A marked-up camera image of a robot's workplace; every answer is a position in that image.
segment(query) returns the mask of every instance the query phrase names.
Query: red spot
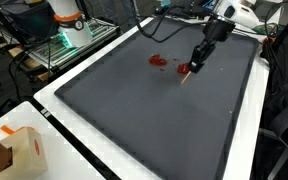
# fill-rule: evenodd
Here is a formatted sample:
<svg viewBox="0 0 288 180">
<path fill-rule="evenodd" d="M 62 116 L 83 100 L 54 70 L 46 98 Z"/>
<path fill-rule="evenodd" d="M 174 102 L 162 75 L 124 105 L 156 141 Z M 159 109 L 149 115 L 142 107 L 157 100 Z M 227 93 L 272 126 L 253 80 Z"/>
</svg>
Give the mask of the red spot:
<svg viewBox="0 0 288 180">
<path fill-rule="evenodd" d="M 167 64 L 167 61 L 161 58 L 159 54 L 150 57 L 149 62 L 155 66 L 165 66 Z"/>
<path fill-rule="evenodd" d="M 188 64 L 180 64 L 177 67 L 177 72 L 180 74 L 188 74 L 190 72 L 190 69 L 188 68 Z"/>
<path fill-rule="evenodd" d="M 34 145 L 35 145 L 35 151 L 37 155 L 40 155 L 40 147 L 38 146 L 36 139 L 34 140 Z"/>
</svg>

